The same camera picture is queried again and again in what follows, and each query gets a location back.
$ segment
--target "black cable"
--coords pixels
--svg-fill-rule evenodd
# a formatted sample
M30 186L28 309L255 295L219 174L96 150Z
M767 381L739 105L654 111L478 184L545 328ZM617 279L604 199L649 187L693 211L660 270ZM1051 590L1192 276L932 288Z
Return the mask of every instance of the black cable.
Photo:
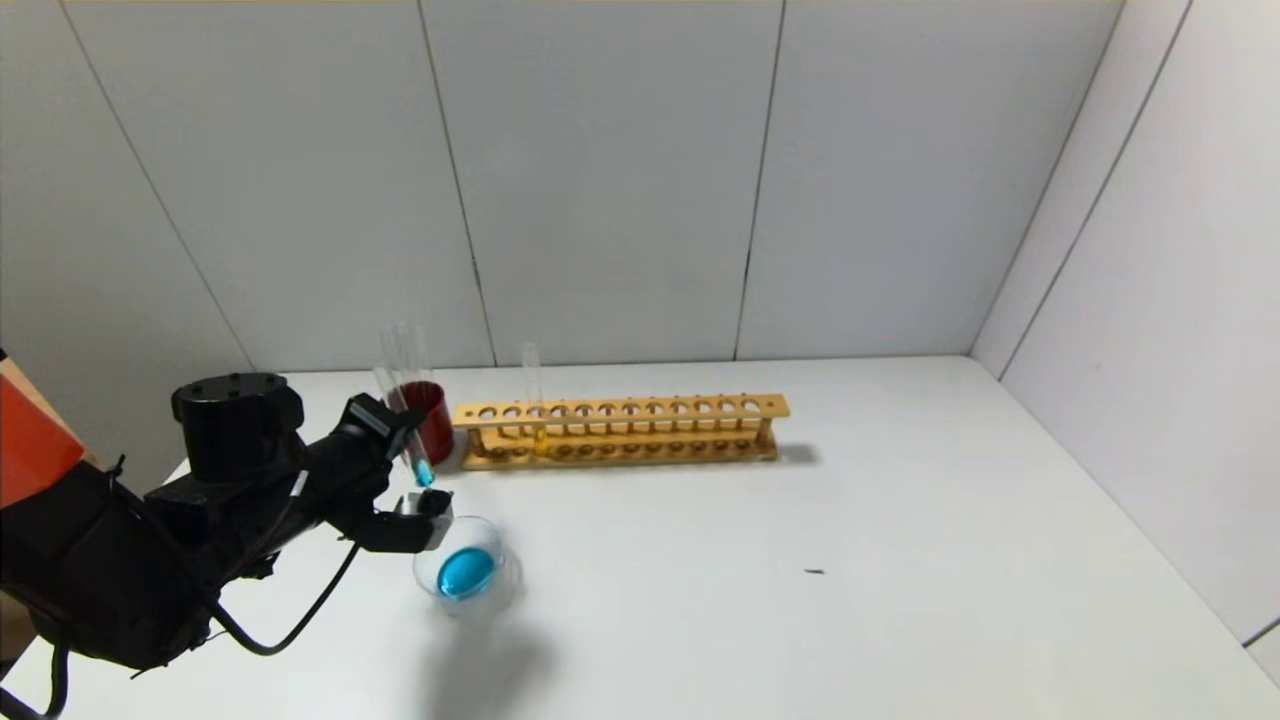
M214 619L218 620L218 623L227 629L227 634L236 638L236 642L238 642L241 646L244 647L244 650L255 655L275 655L282 650L289 647L293 639L297 638L298 634L307 626L307 623L310 623L311 619L315 618L315 614L320 610L320 606L324 605L326 600L329 600L329 594L333 593L333 589L335 587L338 587L338 582L342 580L342 577L347 574L347 568L351 566L351 561L356 559L356 552L360 551L358 544L352 544L351 552L347 553L346 560L342 561L342 565L338 568L338 571L334 574L333 579L329 580L329 584L324 588L324 592L321 592L320 597L317 597L315 603L311 605L311 609L307 610L307 614L302 616L302 620L298 620L298 624L293 626L293 629L289 632L288 635L284 637L283 641L273 646L265 646L255 641L253 638L248 637L248 633L246 633L244 629L241 628L239 624L236 623L236 620L233 620L230 615L228 615L227 610L224 610L223 606L218 602L218 596L215 596L212 591L205 587L205 583L200 579L200 574L196 573L196 569L191 566L191 561L187 559L187 555L182 551L182 548L178 547L178 542L174 541L173 536L169 534L169 530L164 525L161 525L159 520L156 520L155 515L152 515L151 511L147 510L147 506L142 502L142 500L140 500L136 495L131 492L122 492L119 493L119 496L124 498L125 505L128 505L129 509L133 510L133 512L151 528L151 530L156 534L156 537L160 538L160 543L164 544L165 550L169 551L169 555L172 555L174 561L178 564L178 569L182 570L182 573L191 582L192 587L196 589L196 594L200 597L200 601L205 605L205 609L209 610L210 615L212 615Z
M1262 628L1257 633L1253 633L1253 637L1251 637L1249 639L1244 641L1244 647L1249 647L1251 644L1261 641L1262 635L1266 635L1267 633L1270 633L1271 630L1274 630L1276 628L1280 628L1280 618L1276 618L1275 620L1267 623L1266 628Z
M49 710L44 715L29 708L9 691L0 688L0 715L12 720L54 720L63 714L67 707L67 656L70 655L72 643L65 639L58 641L54 646L52 691L49 698Z

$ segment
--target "red cup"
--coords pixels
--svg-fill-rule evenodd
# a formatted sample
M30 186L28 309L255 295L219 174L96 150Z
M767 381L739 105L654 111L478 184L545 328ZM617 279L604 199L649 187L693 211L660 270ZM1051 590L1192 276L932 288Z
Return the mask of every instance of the red cup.
M444 388L429 380L415 380L402 384L399 391L406 407L426 411L426 420L417 428L422 450L433 465L444 462L453 452L453 421L444 405Z

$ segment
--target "blue liquid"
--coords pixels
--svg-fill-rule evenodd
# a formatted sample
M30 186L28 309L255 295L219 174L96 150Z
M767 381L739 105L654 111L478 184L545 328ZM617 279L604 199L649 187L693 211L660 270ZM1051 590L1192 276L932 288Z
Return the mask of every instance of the blue liquid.
M440 565L435 585L444 597L466 600L489 588L495 566L493 556L486 551L479 547L463 547Z
M413 466L413 474L417 475L417 484L420 487L429 488L435 482L435 473L431 471L431 464L421 457Z

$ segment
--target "test tube rack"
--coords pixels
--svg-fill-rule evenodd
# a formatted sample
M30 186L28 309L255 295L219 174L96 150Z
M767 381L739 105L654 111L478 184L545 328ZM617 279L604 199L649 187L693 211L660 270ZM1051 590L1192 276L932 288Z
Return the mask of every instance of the test tube rack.
M466 404L463 470L777 460L781 395Z

